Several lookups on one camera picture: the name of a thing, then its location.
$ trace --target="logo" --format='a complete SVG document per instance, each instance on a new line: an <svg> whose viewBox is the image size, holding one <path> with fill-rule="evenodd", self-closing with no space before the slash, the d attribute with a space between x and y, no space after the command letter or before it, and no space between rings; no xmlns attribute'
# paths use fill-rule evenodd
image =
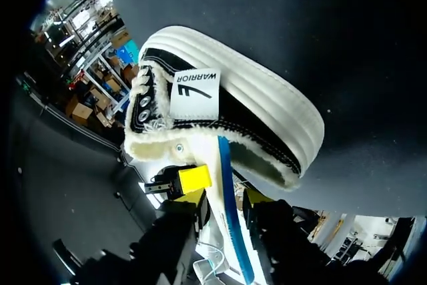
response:
<svg viewBox="0 0 427 285"><path fill-rule="evenodd" d="M205 93L205 92L203 92L203 91L201 91L201 90L199 90L197 88L186 86L186 85L178 85L178 95L182 96L182 95L185 94L186 96L189 97L189 93L191 91L194 91L195 93L198 93L198 94L200 94L202 96L205 96L206 98L212 98L211 95L208 95L207 93Z"/></svg>
<svg viewBox="0 0 427 285"><path fill-rule="evenodd" d="M195 81L195 80L206 80L206 79L216 79L216 73L205 73L200 75L192 75L192 76L181 76L178 77L177 83L180 83L181 81Z"/></svg>

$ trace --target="metal eyelet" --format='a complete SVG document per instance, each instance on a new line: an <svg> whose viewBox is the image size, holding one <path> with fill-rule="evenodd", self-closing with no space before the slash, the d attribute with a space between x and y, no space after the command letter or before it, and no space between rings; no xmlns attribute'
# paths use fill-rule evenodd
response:
<svg viewBox="0 0 427 285"><path fill-rule="evenodd" d="M143 110L139 115L138 115L138 121L143 123L145 120L148 119L150 115L150 111L149 109Z"/></svg>
<svg viewBox="0 0 427 285"><path fill-rule="evenodd" d="M151 101L151 97L150 96L145 96L143 99L141 99L141 101L139 102L139 105L144 108L146 105L148 105L148 103Z"/></svg>

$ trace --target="white label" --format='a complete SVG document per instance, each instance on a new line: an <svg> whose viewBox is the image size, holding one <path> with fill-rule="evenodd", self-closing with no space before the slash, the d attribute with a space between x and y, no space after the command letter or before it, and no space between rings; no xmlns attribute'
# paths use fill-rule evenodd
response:
<svg viewBox="0 0 427 285"><path fill-rule="evenodd" d="M170 116L174 119L218 119L219 69L179 71L173 78Z"/></svg>

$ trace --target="black canvas upper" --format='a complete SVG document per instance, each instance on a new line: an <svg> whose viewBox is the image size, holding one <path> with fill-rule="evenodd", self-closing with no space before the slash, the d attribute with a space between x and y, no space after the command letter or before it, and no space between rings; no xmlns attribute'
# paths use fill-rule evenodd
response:
<svg viewBox="0 0 427 285"><path fill-rule="evenodd" d="M168 51L153 48L149 48L145 51L143 61L155 61L171 76L174 76L177 71L195 68L188 62ZM143 62L140 63L140 67L144 68ZM144 95L137 95L132 111L131 129L136 133L142 133L144 123L147 123L157 117L155 114L153 73L151 72L150 66L147 66L147 68L149 81L146 83L146 86L149 87L149 91ZM170 97L172 83L168 83L167 89ZM139 103L146 96L151 97L151 102L147 106L141 107ZM274 156L277 160L289 166L293 172L297 174L301 173L301 166L295 155L268 126L266 126L245 105L230 95L223 87L220 87L219 97L220 117L217 121L212 121L211 119L175 119L173 128L187 129L192 128L194 125L211 128L220 127L222 129L238 132L244 136L250 136L266 153ZM145 121L139 121L138 115L144 110L150 110L150 116Z"/></svg>

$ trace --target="ceiling light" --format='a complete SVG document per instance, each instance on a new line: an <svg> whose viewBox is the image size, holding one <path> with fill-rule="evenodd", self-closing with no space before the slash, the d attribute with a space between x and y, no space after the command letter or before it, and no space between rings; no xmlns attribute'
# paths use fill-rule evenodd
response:
<svg viewBox="0 0 427 285"><path fill-rule="evenodd" d="M60 47L64 47L68 42L70 42L71 40L73 40L73 38L75 37L75 35L71 35L68 38L66 38L65 40L63 40L59 46Z"/></svg>

